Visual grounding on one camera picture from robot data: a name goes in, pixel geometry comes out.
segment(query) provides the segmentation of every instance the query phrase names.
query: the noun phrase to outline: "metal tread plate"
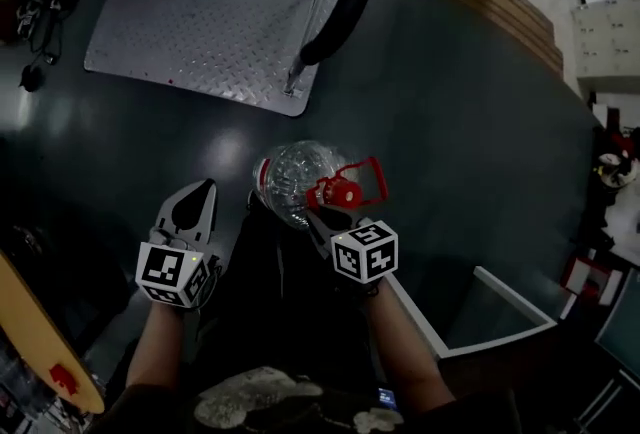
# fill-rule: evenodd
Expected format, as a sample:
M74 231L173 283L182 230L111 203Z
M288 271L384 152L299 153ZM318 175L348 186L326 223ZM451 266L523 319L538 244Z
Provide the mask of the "metal tread plate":
M337 0L321 0L313 35ZM317 66L283 93L311 0L107 0L84 67L301 114Z

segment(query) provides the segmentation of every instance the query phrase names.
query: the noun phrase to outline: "table surface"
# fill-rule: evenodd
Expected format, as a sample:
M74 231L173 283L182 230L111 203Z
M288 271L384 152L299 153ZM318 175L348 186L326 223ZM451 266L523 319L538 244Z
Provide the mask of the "table surface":
M86 72L104 1L80 0L35 93L18 87L28 49L0 48L5 215L46 229L73 210L131 273L162 201L212 177L214 239L228 259L255 162L274 145L318 139L380 159L390 198L372 215L399 233L398 279L434 327L455 315L474 265L518 276L516 289L545 309L545 287L529 276L559 279L571 251L595 119L490 21L454 0L369 0L292 119Z

